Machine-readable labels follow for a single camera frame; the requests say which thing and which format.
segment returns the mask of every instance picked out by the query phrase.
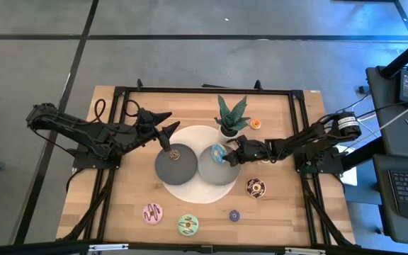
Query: orange object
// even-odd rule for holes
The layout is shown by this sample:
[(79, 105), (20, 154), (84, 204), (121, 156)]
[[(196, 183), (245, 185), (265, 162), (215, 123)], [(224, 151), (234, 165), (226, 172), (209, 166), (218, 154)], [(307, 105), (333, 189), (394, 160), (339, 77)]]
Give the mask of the orange object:
[(249, 122), (249, 125), (252, 129), (259, 129), (261, 128), (261, 121), (257, 119), (253, 119)]

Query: pink donut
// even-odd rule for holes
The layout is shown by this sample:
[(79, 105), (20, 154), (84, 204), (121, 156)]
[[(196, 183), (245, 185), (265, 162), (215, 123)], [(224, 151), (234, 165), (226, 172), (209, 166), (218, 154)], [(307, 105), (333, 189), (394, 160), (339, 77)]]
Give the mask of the pink donut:
[(163, 208), (156, 203), (147, 204), (142, 211), (142, 216), (145, 222), (155, 225), (162, 220)]

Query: succulent plant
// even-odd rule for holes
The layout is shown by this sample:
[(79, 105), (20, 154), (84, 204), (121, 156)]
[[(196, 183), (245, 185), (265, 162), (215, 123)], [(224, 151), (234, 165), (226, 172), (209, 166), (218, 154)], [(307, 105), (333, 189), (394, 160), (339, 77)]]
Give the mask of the succulent plant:
[(237, 103), (231, 111), (226, 106), (225, 99), (220, 95), (218, 95), (218, 104), (220, 105), (221, 119), (215, 117), (215, 121), (217, 121), (222, 128), (227, 131), (239, 131), (248, 125), (247, 120), (249, 120), (249, 117), (242, 117), (245, 107), (247, 106), (247, 96)]

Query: plant pot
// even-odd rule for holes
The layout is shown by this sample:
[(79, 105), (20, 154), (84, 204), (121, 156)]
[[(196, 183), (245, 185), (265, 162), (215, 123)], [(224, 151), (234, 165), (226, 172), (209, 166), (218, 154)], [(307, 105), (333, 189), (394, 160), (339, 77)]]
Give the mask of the plant pot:
[(223, 126), (220, 126), (220, 141), (226, 143), (229, 139), (239, 136), (239, 131), (231, 130), (227, 131)]

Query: small blue object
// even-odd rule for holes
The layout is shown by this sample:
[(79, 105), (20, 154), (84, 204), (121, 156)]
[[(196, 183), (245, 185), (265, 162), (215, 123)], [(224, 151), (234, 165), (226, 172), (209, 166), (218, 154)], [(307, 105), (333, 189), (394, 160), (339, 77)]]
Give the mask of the small blue object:
[(240, 220), (240, 212), (238, 210), (232, 210), (229, 213), (229, 219), (231, 221), (238, 222)]
[(226, 148), (221, 144), (214, 144), (212, 148), (210, 148), (210, 156), (212, 156), (213, 160), (217, 163), (223, 163), (225, 160), (223, 157), (226, 155)]

